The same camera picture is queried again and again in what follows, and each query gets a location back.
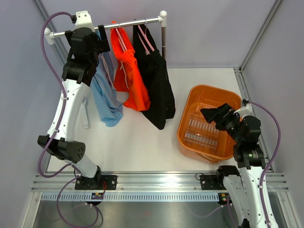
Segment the light blue shorts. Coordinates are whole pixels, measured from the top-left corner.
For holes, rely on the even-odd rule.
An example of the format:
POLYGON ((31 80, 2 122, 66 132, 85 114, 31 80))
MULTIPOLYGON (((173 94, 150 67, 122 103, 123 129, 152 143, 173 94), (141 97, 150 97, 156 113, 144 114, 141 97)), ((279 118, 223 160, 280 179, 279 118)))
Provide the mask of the light blue shorts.
POLYGON ((100 120, 107 127, 114 127, 123 117, 123 103, 116 97, 114 67, 109 53, 100 54, 98 61, 90 87, 100 120))

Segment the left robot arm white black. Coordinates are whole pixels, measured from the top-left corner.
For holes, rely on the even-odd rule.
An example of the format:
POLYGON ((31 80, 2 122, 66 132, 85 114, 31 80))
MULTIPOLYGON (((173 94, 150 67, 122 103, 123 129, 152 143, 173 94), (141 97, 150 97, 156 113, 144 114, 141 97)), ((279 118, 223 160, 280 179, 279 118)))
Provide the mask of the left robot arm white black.
POLYGON ((103 185, 100 167, 85 154, 86 145, 74 140, 78 114, 96 74, 99 55, 110 51, 104 26, 98 26, 98 31, 81 27, 65 32, 70 50, 59 81, 62 94, 51 127, 46 135, 38 137, 43 154, 65 161, 66 166, 80 172, 77 190, 96 190, 103 185))

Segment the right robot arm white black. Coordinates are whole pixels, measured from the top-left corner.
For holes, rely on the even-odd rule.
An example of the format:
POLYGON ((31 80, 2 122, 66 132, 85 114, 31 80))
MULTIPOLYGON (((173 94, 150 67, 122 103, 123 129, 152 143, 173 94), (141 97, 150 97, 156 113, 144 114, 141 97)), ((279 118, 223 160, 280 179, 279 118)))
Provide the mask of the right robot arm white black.
POLYGON ((235 142, 233 156, 236 166, 219 166, 215 183, 228 192, 227 205, 233 205, 239 228, 276 228, 266 186, 266 164, 260 147, 261 122, 251 115, 252 104, 243 100, 243 107, 235 110, 225 103, 216 108, 200 110, 207 123, 225 131, 235 142))

